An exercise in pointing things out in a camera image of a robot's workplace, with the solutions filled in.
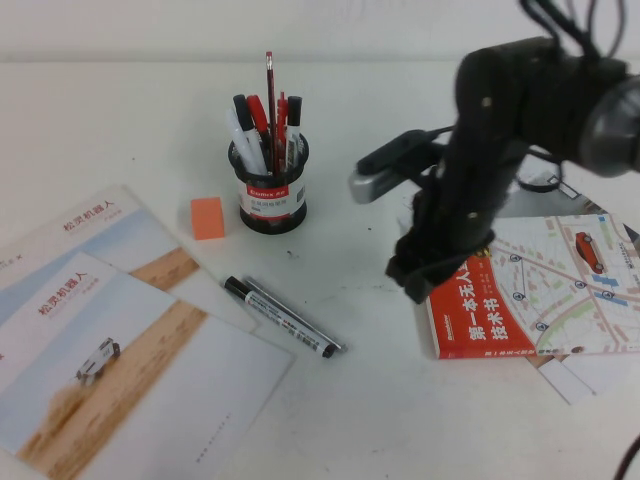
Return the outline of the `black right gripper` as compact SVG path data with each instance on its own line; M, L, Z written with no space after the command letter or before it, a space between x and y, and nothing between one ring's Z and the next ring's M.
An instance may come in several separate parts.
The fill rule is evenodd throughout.
M414 198L413 225L398 241L385 274L404 284L416 304L451 276L424 265L487 244L506 190L524 157L515 140L524 44L468 54L457 71L458 118L445 149L443 172Z

